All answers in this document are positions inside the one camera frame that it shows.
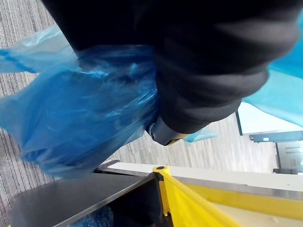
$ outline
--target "striped carpet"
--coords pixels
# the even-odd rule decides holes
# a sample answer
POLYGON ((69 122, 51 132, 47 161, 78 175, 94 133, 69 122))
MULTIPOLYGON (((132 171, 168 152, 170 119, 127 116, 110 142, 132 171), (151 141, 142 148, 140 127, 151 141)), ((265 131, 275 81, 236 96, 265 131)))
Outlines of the striped carpet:
MULTIPOLYGON (((53 19, 39 1, 0 0, 0 48, 52 24, 53 19)), ((35 76, 1 74, 0 96, 17 92, 35 76)), ((134 163, 252 172, 271 172, 276 166, 274 144, 255 144, 247 136, 239 136, 235 115, 215 122, 211 127, 219 134, 218 138, 162 147, 145 135, 121 148, 111 158, 134 163)), ((19 153, 10 136, 0 130, 0 227, 9 225, 8 211, 14 196, 53 180, 36 166, 20 161, 19 153)))

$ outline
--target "black sleeve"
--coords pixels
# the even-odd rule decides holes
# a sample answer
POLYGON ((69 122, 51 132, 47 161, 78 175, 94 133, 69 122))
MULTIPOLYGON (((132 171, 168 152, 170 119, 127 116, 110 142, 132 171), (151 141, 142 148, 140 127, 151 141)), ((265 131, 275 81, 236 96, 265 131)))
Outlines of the black sleeve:
POLYGON ((201 2, 168 7, 156 49, 160 114, 180 133, 236 111, 266 82, 268 64, 299 36, 302 0, 201 2))

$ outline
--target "wristwatch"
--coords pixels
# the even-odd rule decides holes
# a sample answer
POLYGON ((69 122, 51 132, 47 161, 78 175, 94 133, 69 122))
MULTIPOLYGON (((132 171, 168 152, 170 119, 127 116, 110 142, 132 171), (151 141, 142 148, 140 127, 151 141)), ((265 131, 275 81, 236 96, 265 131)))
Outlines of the wristwatch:
POLYGON ((148 134, 154 141, 164 146, 171 145, 188 135, 174 131, 165 124, 161 117, 158 117, 156 122, 149 126, 148 134))

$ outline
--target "white wall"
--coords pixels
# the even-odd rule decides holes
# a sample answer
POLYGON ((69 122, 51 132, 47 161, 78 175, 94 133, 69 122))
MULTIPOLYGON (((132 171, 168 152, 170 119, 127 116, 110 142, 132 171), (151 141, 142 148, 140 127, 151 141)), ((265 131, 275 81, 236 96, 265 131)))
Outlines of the white wall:
POLYGON ((239 119, 243 134, 270 131, 301 131, 302 127, 267 114, 248 103, 241 103, 239 119))

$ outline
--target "black jacket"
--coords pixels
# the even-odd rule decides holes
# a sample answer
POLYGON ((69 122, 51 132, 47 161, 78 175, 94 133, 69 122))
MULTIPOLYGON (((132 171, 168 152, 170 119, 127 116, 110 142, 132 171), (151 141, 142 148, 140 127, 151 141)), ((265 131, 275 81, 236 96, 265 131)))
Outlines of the black jacket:
POLYGON ((43 0, 74 49, 155 46, 160 114, 193 133, 232 114, 298 39, 302 0, 43 0))

